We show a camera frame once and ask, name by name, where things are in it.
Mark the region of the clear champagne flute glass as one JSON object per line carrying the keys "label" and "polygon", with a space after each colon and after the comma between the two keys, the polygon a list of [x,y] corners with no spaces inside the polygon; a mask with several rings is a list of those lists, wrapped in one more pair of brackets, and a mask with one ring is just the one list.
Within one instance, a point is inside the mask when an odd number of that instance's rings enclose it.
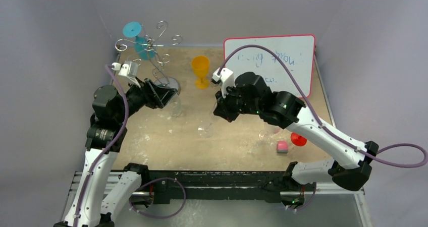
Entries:
{"label": "clear champagne flute glass", "polygon": [[215,116],[213,112],[209,112],[208,114],[204,115],[200,119],[200,123],[197,129],[199,136],[202,138],[212,137],[219,119],[220,118],[218,116]]}

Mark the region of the blue plastic wine glass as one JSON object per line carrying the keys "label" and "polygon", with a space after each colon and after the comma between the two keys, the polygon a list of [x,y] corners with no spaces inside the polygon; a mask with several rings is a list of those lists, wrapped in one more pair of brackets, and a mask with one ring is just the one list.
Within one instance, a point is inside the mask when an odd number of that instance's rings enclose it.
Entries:
{"label": "blue plastic wine glass", "polygon": [[144,37],[139,36],[139,34],[143,31],[143,26],[139,22],[129,22],[123,27],[123,35],[128,38],[134,38],[134,48],[139,55],[139,57],[144,60],[148,61],[152,58],[154,58],[155,53],[153,50],[147,51],[145,50],[147,48],[146,45],[147,41]]}

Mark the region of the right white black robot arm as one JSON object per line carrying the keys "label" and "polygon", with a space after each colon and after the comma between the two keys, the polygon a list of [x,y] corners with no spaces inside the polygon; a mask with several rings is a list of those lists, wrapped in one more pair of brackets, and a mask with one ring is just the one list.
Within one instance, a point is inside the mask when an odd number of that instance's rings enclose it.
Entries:
{"label": "right white black robot arm", "polygon": [[361,142],[314,116],[308,104],[287,91],[271,91],[253,72],[234,78],[229,69],[217,69],[211,78],[221,89],[215,94],[215,116],[234,121],[239,115],[257,115],[265,123],[296,133],[326,152],[330,158],[316,162],[292,162],[283,183],[289,190],[315,182],[333,182],[357,191],[368,181],[371,157],[379,146]]}

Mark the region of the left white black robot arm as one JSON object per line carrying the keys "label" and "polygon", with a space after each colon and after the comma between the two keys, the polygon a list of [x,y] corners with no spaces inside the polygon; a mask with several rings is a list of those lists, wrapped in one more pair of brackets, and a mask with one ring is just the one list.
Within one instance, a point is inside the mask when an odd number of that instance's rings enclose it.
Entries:
{"label": "left white black robot arm", "polygon": [[95,91],[82,177],[68,213],[55,226],[114,226],[132,193],[149,188],[148,167],[130,163],[113,189],[104,193],[127,134],[129,117],[143,107],[164,108],[177,92],[150,79],[137,80],[127,92],[114,85],[101,86]]}

